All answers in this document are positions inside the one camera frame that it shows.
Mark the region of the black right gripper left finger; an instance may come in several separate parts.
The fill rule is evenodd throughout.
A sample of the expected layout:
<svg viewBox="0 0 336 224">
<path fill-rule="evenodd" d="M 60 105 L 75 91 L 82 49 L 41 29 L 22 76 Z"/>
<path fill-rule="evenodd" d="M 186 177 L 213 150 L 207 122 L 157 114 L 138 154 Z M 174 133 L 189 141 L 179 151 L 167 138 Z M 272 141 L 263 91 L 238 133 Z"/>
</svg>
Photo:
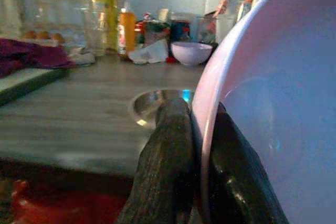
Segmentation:
<svg viewBox="0 0 336 224">
<path fill-rule="evenodd" d="M 189 223 L 194 197 L 194 144 L 188 104 L 164 102 L 142 150 L 118 223 Z"/>
</svg>

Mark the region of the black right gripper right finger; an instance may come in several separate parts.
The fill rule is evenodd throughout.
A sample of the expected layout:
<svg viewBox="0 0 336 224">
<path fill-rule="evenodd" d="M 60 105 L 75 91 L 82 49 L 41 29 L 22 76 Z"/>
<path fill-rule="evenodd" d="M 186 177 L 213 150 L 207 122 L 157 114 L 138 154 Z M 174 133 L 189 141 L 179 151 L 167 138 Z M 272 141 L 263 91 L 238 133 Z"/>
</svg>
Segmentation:
<svg viewBox="0 0 336 224">
<path fill-rule="evenodd" d="M 222 103 L 209 160 L 212 223 L 288 223 L 261 160 Z"/>
</svg>

